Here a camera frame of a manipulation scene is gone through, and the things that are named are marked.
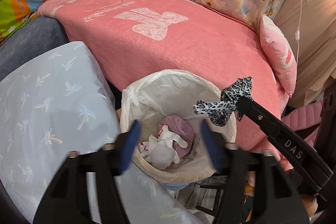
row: dark gray blanket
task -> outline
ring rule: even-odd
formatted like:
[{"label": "dark gray blanket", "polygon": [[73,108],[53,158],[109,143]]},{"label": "dark gray blanket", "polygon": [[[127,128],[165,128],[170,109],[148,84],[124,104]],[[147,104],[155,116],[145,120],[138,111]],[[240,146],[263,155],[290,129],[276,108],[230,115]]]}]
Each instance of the dark gray blanket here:
[{"label": "dark gray blanket", "polygon": [[37,17],[17,30],[0,47],[0,81],[29,60],[68,43],[59,21]]}]

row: leopard print fabric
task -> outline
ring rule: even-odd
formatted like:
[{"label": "leopard print fabric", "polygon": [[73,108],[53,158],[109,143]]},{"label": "leopard print fabric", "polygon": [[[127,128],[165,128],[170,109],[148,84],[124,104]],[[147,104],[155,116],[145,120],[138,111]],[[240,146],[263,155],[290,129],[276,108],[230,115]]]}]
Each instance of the leopard print fabric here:
[{"label": "leopard print fabric", "polygon": [[[195,114],[208,114],[214,125],[223,127],[229,120],[231,113],[237,111],[236,104],[240,97],[245,96],[252,100],[251,90],[252,77],[238,78],[237,82],[222,90],[220,102],[206,103],[198,101],[194,105],[194,112]],[[243,114],[238,112],[238,121],[242,118]]]}]

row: metal bolt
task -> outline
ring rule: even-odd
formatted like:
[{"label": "metal bolt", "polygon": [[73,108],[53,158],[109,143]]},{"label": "metal bolt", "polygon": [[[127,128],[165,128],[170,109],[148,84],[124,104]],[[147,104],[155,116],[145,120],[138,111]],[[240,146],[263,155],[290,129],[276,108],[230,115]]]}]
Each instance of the metal bolt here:
[{"label": "metal bolt", "polygon": [[273,152],[272,152],[272,150],[265,149],[265,150],[262,151],[262,153],[263,153],[264,156],[266,156],[266,157],[272,157],[272,156],[273,156]]},{"label": "metal bolt", "polygon": [[69,158],[77,158],[79,156],[79,152],[78,151],[71,151],[69,153]]},{"label": "metal bolt", "polygon": [[235,143],[227,143],[225,147],[229,150],[238,150],[239,146]]},{"label": "metal bolt", "polygon": [[103,148],[102,148],[103,150],[112,150],[112,149],[114,149],[114,144],[113,143],[106,143],[106,144],[104,144],[103,145]]}]

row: pink bedspread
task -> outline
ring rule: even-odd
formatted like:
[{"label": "pink bedspread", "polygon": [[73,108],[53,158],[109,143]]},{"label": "pink bedspread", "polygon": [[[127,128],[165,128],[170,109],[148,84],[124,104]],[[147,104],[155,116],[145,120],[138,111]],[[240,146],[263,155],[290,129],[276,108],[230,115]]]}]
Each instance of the pink bedspread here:
[{"label": "pink bedspread", "polygon": [[[188,70],[220,89],[252,76],[253,99],[278,118],[288,100],[256,32],[191,1],[48,0],[38,13],[58,19],[70,41],[83,41],[119,90],[168,68]],[[264,138],[247,117],[237,123],[243,148],[256,148]]]}]

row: circular hole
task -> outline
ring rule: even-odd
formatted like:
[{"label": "circular hole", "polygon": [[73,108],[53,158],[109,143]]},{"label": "circular hole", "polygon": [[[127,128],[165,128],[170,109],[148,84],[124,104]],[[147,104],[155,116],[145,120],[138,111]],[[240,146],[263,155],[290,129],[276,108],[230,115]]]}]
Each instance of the circular hole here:
[{"label": "circular hole", "polygon": [[334,102],[334,93],[332,92],[329,96],[329,102],[328,102],[329,108],[331,108],[331,106],[333,105],[333,102]]}]

